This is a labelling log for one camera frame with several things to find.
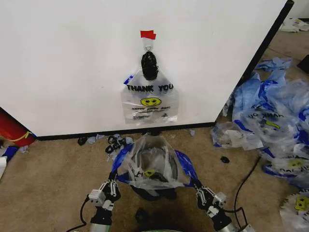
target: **red tape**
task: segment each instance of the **red tape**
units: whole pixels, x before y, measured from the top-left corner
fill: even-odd
[[[156,34],[154,34],[154,30],[141,30],[140,31],[140,37],[141,38],[148,38],[155,40]]]

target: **blue plastic bag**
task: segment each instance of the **blue plastic bag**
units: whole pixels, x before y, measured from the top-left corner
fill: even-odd
[[[233,120],[237,119],[239,112],[251,109],[258,102],[258,94],[260,90],[261,80],[258,73],[252,73],[251,78],[235,89]]]
[[[268,59],[262,63],[257,64],[256,69],[264,69],[266,72],[278,70],[278,69],[288,69],[291,66],[292,58],[278,58]]]

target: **black cable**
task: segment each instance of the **black cable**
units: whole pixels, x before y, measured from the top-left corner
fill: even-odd
[[[227,209],[223,209],[224,212],[230,213],[230,214],[237,213],[237,212],[239,212],[240,210],[241,210],[241,212],[242,212],[243,218],[244,218],[244,220],[245,220],[245,222],[246,222],[246,225],[247,225],[247,224],[248,224],[248,222],[247,222],[247,217],[246,217],[245,211],[244,211],[244,209],[243,209],[242,207],[238,208],[237,210],[227,210]]]
[[[239,195],[239,192],[240,192],[240,189],[241,187],[244,185],[244,183],[248,180],[248,178],[250,177],[250,175],[253,173],[253,171],[255,170],[258,162],[260,161],[261,157],[259,156],[254,164],[254,166],[252,167],[251,171],[248,173],[248,175],[243,179],[240,187],[238,188],[237,190],[237,193],[236,193],[236,197],[235,197],[235,201],[234,201],[234,213],[235,213],[235,217],[236,217],[236,221],[238,223],[238,226],[239,228],[241,228],[240,226],[240,222],[238,220],[238,217],[237,217],[237,211],[236,211],[236,205],[237,205],[237,198],[238,198],[238,195]],[[245,223],[246,223],[246,226],[248,225],[248,222],[247,222],[247,219],[246,219],[246,216],[245,216],[245,212],[243,211],[243,215],[244,215],[244,219],[245,219]]]
[[[74,230],[76,230],[76,229],[79,229],[79,228],[84,227],[85,225],[87,225],[87,222],[85,222],[85,220],[84,220],[84,218],[83,218],[83,209],[84,209],[85,204],[86,204],[88,201],[89,201],[89,195],[86,196],[86,198],[85,198],[85,200],[84,200],[84,203],[82,204],[81,210],[80,210],[80,212],[79,212],[79,217],[80,217],[80,219],[81,219],[82,224],[79,225],[79,226],[75,226],[75,227],[73,227],[73,228],[67,230],[66,232],[71,232],[71,231],[74,231]]]

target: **crumpled plastic bag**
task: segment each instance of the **crumpled plastic bag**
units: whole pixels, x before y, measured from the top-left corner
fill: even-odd
[[[119,181],[140,189],[191,187],[197,179],[190,159],[173,150],[163,136],[142,136],[117,155],[112,172]]]
[[[309,24],[298,18],[286,18],[279,30],[286,32],[309,31]]]
[[[309,210],[295,209],[298,197],[309,197],[309,189],[303,189],[297,194],[288,196],[280,207],[280,215],[287,232],[309,231]]]
[[[242,147],[246,151],[263,147],[262,141],[256,135],[243,131],[234,122],[217,123],[211,129],[211,137],[216,147]]]
[[[260,151],[269,161],[263,171],[269,175],[285,178],[298,188],[309,188],[309,146],[302,143],[272,144]]]
[[[256,65],[256,69],[263,69],[266,72],[277,69],[288,69],[291,66],[292,58],[278,58],[264,60],[262,63]]]
[[[260,90],[261,80],[258,73],[252,73],[251,78],[235,89],[233,120],[237,118],[239,112],[251,109],[256,101]]]
[[[264,109],[250,109],[240,113],[237,124],[253,132],[265,143],[290,143],[298,136],[293,118]]]
[[[299,113],[309,106],[309,85],[303,80],[294,80],[268,91],[268,98],[277,111],[297,118]]]

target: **plastic bag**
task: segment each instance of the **plastic bag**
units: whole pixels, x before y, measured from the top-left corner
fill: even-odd
[[[278,112],[297,118],[299,113],[305,112],[305,108],[309,106],[309,85],[302,80],[291,81],[279,89],[271,89],[268,96],[269,102]]]
[[[293,118],[269,110],[243,111],[240,120],[236,122],[242,129],[253,132],[266,143],[292,143],[298,136]]]
[[[148,134],[121,150],[112,171],[119,181],[140,189],[191,187],[191,178],[197,179],[185,154],[173,150],[163,136]]]
[[[242,147],[246,151],[263,147],[257,136],[251,132],[242,131],[234,122],[217,123],[211,129],[211,137],[216,147]]]
[[[278,69],[288,69],[291,66],[292,58],[278,58],[264,60],[256,65],[256,69],[264,69],[265,71],[273,71]]]
[[[274,144],[261,151],[270,163],[263,167],[267,174],[285,178],[298,188],[309,188],[309,146],[305,144]]]
[[[309,197],[309,189],[303,189],[297,194],[288,196],[284,199],[280,208],[280,215],[288,232],[309,231],[309,210],[301,211],[295,209],[298,197]]]
[[[177,120],[178,91],[161,71],[155,80],[148,81],[139,69],[125,85],[121,99],[126,123],[139,125]]]
[[[260,84],[260,75],[256,72],[253,72],[251,78],[248,81],[235,89],[233,120],[238,118],[237,115],[239,112],[251,109],[254,103],[258,101]]]

